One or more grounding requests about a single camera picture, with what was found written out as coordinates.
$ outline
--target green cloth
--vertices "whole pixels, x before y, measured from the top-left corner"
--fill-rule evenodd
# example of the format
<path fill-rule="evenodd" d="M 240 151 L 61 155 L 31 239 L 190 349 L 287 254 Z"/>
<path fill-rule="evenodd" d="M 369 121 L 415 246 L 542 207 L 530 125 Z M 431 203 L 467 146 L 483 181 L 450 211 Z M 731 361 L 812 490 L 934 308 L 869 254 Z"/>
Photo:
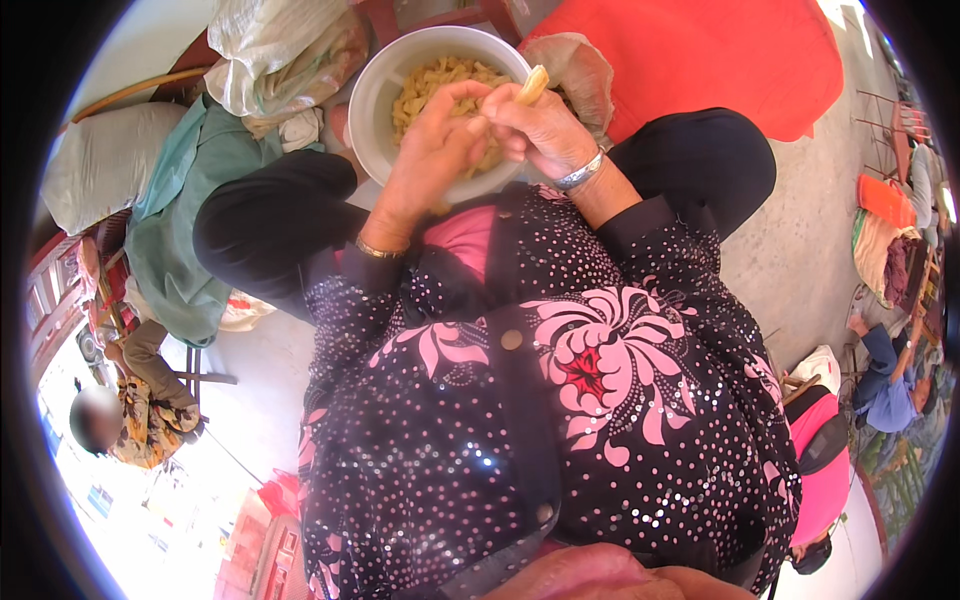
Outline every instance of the green cloth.
<path fill-rule="evenodd" d="M 322 151 L 320 144 L 307 149 Z M 214 278 L 193 252 L 201 205 L 220 185 L 280 158 L 276 130 L 256 141 L 207 94 L 163 143 L 143 199 L 127 226 L 131 271 L 157 320 L 195 348 L 213 343 L 232 287 Z"/>

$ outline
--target yellow floral shirt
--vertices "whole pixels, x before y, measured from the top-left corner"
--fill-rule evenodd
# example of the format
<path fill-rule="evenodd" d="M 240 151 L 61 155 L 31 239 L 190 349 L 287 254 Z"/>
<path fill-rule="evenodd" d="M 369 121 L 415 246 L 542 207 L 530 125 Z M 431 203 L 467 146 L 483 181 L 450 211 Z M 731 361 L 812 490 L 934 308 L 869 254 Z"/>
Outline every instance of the yellow floral shirt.
<path fill-rule="evenodd" d="M 136 376 L 117 380 L 117 397 L 123 403 L 123 429 L 109 453 L 123 463 L 153 468 L 183 445 L 183 433 L 200 421 L 197 404 L 174 409 L 156 400 L 150 386 Z"/>

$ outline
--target gold bracelet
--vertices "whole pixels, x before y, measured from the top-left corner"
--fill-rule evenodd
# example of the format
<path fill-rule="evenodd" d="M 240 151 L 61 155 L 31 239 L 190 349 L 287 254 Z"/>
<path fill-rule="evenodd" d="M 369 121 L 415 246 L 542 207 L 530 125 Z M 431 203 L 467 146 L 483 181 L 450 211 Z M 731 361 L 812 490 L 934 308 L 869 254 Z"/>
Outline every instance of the gold bracelet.
<path fill-rule="evenodd" d="M 410 245 L 407 244 L 407 248 L 404 248 L 403 250 L 400 250 L 400 251 L 385 252 L 382 250 L 377 250 L 376 248 L 371 248 L 370 246 L 367 245 L 366 242 L 360 239 L 360 236 L 358 235 L 357 241 L 356 241 L 356 247 L 360 249 L 360 252 L 364 254 L 368 254 L 374 258 L 400 258 L 404 254 L 406 254 L 407 248 L 410 248 Z"/>

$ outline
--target yellow food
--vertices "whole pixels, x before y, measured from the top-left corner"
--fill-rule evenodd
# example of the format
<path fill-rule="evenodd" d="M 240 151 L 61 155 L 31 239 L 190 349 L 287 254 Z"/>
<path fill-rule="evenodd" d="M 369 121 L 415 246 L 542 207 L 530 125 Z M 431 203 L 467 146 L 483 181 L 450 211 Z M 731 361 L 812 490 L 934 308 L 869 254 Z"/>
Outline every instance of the yellow food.
<path fill-rule="evenodd" d="M 509 75 L 501 75 L 491 66 L 473 59 L 441 57 L 430 64 L 414 69 L 403 81 L 403 91 L 394 100 L 394 144 L 399 145 L 403 135 L 420 115 L 424 105 L 433 97 L 437 88 L 443 84 L 454 84 L 472 79 L 481 84 L 497 87 L 512 81 Z M 450 112 L 452 116 L 474 116 L 477 114 L 477 99 L 464 98 L 457 102 Z M 486 173 L 503 159 L 499 145 L 491 134 L 487 137 L 487 151 L 483 158 L 470 167 L 464 177 L 470 179 L 477 171 Z"/>
<path fill-rule="evenodd" d="M 529 107 L 537 101 L 549 82 L 550 76 L 547 75 L 546 69 L 543 68 L 542 64 L 538 64 L 527 76 L 527 81 L 523 82 L 523 87 L 516 94 L 514 102 Z"/>

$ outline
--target button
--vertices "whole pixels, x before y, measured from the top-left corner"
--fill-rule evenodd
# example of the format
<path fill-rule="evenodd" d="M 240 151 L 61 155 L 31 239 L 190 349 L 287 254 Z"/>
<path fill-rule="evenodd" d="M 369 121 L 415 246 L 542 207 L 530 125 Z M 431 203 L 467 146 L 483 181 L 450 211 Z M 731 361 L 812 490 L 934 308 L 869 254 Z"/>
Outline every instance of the button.
<path fill-rule="evenodd" d="M 500 346 L 506 350 L 516 350 L 523 344 L 523 334 L 516 329 L 510 329 L 500 336 Z"/>
<path fill-rule="evenodd" d="M 553 517 L 553 507 L 549 504 L 540 504 L 537 507 L 537 521 L 540 522 L 540 525 L 547 522 Z"/>

